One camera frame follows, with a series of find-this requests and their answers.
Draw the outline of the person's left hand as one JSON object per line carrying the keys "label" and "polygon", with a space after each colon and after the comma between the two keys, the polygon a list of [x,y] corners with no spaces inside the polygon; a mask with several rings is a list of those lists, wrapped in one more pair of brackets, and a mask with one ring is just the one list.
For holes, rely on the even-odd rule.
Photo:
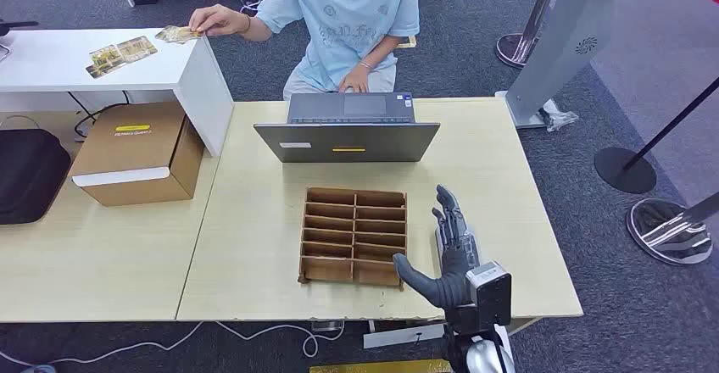
{"label": "person's left hand", "polygon": [[364,64],[355,65],[341,80],[339,92],[368,92],[368,76],[371,70]]}

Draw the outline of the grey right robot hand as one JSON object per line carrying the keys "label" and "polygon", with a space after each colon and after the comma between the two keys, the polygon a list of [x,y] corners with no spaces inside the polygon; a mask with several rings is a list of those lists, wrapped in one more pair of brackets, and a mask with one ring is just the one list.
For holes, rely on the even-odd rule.
{"label": "grey right robot hand", "polygon": [[401,281],[440,309],[455,309],[472,303],[466,272],[479,265],[473,231],[454,194],[443,185],[436,187],[442,208],[433,209],[438,220],[441,276],[432,279],[416,270],[404,254],[393,255],[393,267]]}

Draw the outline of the person's right hand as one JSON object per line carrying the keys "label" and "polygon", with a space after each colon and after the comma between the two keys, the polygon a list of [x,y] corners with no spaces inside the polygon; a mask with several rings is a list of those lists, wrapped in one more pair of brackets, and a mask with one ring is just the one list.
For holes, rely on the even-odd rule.
{"label": "person's right hand", "polygon": [[237,12],[220,4],[193,11],[188,27],[192,31],[203,32],[207,36],[243,34],[251,20],[246,14]]}

